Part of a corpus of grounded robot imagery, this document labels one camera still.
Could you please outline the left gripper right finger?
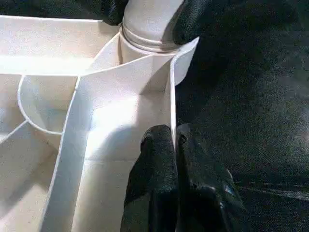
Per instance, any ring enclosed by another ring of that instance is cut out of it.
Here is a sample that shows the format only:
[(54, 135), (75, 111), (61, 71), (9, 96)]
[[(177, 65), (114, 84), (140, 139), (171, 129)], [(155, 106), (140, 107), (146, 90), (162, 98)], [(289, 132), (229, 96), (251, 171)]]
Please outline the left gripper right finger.
[(247, 210), (233, 178), (191, 124), (177, 127), (181, 232), (247, 232)]

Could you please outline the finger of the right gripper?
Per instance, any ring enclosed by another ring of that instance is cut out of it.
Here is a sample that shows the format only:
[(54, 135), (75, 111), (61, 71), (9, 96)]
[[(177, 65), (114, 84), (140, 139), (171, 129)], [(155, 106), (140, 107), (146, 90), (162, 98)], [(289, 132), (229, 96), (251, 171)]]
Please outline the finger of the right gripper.
[(122, 22), (128, 0), (103, 0), (101, 3), (101, 18), (110, 26)]
[(216, 0), (185, 0), (172, 30), (176, 45), (186, 44), (202, 34), (217, 17)]

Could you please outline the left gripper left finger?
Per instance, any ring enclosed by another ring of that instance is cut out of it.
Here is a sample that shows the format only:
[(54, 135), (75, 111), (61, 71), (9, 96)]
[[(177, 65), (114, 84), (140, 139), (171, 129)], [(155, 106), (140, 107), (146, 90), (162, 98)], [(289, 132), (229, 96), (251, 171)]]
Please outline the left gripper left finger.
[(178, 215), (178, 175), (170, 127), (150, 127), (140, 143), (126, 187), (122, 232), (173, 232)]

